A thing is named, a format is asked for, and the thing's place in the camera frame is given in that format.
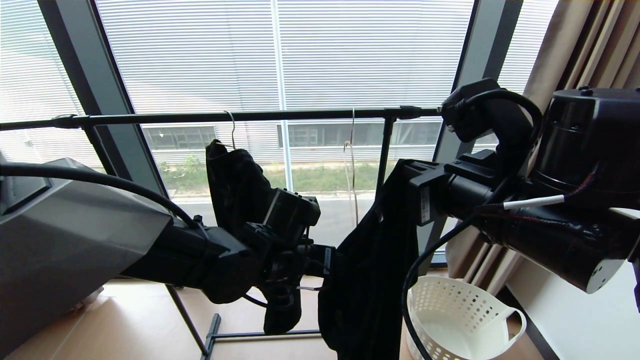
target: white plastic basket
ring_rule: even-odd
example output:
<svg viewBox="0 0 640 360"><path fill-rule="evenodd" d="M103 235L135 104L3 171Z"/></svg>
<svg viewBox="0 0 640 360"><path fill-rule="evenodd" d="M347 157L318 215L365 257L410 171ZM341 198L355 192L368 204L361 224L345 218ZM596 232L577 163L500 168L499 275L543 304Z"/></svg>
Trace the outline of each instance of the white plastic basket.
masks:
<svg viewBox="0 0 640 360"><path fill-rule="evenodd" d="M441 276L422 276L407 303L416 332L433 360L487 360L505 352L524 333L527 320L486 291ZM517 312L522 328L509 339L506 319ZM422 356L407 334L414 360Z"/></svg>

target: beige curtain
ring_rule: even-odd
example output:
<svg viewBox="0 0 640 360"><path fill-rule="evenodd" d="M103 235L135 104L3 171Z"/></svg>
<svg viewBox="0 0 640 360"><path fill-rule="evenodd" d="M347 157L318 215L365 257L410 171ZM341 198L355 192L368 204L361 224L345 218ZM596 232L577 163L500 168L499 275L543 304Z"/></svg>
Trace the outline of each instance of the beige curtain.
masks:
<svg viewBox="0 0 640 360"><path fill-rule="evenodd" d="M640 1L561 0L524 95L544 110L558 89L640 86L639 23ZM522 257L482 236L470 228L447 244L449 276L496 294Z"/></svg>

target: road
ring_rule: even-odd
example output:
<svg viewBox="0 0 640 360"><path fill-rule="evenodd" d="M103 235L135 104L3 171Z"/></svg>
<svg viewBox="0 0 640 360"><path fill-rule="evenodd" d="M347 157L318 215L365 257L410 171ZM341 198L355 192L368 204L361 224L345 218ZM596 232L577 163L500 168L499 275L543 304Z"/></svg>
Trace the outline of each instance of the road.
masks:
<svg viewBox="0 0 640 360"><path fill-rule="evenodd" d="M182 202L176 200L189 215L202 215L205 225L216 225L216 217L213 213L211 202L204 200L199 202ZM320 220L318 224L311 227L309 236L316 242L323 245L338 246L344 238L355 227L355 209L353 199L319 199ZM358 199L358 215L360 219L367 213L373 205L373 199Z"/></svg>

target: wooden floor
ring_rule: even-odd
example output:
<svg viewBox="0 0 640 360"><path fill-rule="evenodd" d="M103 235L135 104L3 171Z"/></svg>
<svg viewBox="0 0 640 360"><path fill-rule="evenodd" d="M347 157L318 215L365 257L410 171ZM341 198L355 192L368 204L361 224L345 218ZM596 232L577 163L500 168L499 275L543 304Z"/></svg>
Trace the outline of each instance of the wooden floor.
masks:
<svg viewBox="0 0 640 360"><path fill-rule="evenodd" d="M303 285L316 286L320 279L307 277ZM62 316L33 336L6 360L174 360L200 359L196 343L180 317L164 285L144 281L111 281L98 300L87 309ZM214 313L222 318L222 332L262 330L264 309L241 299L233 304L211 304L198 290L179 290L195 326L204 338ZM303 316L295 329L317 329L317 295L303 291ZM250 295L260 298L257 290ZM517 332L518 324L510 324ZM219 340L212 359L336 359L322 338L273 338ZM401 360L410 360L404 338ZM528 336L520 338L498 359L542 360Z"/></svg>

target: robotic arm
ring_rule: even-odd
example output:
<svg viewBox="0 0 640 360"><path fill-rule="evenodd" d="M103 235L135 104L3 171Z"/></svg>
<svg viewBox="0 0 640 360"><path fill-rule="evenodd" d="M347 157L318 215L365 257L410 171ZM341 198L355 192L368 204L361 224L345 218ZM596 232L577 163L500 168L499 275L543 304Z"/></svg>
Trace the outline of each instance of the robotic arm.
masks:
<svg viewBox="0 0 640 360"><path fill-rule="evenodd" d="M448 164L404 162L406 204L416 225L436 214L465 219L486 241L588 293L627 260L640 282L639 221L612 209L640 208L638 113L640 92L564 90L543 124L535 105L493 80L463 86L443 103L445 125L464 142L492 130L500 145ZM538 141L531 175L519 176ZM202 289L215 303L256 286L268 300L261 305L274 314L265 324L271 333L297 322L303 275L343 275L335 274L339 251L305 234L320 216L312 197L269 188L264 217L207 227L150 190L69 159L49 165L0 159L0 175L0 356L118 274ZM210 182L215 177L210 173ZM240 193L221 193L227 190L229 199ZM214 205L227 200L214 198ZM216 208L216 215L225 211ZM410 272L405 288L412 278ZM640 309L639 287L635 293ZM278 324L287 316L289 323Z"/></svg>

